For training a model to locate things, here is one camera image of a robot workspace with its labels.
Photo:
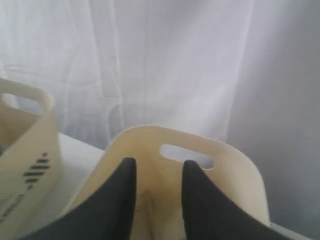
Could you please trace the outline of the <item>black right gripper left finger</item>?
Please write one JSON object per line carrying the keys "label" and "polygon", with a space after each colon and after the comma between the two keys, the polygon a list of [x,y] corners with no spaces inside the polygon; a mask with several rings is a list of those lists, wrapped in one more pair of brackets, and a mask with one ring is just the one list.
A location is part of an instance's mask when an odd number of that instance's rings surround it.
{"label": "black right gripper left finger", "polygon": [[126,157],[87,200],[25,239],[128,240],[134,219],[136,189],[136,160]]}

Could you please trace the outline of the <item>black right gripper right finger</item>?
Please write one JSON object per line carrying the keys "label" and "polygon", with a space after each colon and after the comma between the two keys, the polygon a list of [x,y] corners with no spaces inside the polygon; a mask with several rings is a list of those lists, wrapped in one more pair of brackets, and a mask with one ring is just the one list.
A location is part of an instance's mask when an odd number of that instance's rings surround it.
{"label": "black right gripper right finger", "polygon": [[236,205],[193,160],[183,163],[181,205],[188,240],[305,240],[278,224],[265,225]]}

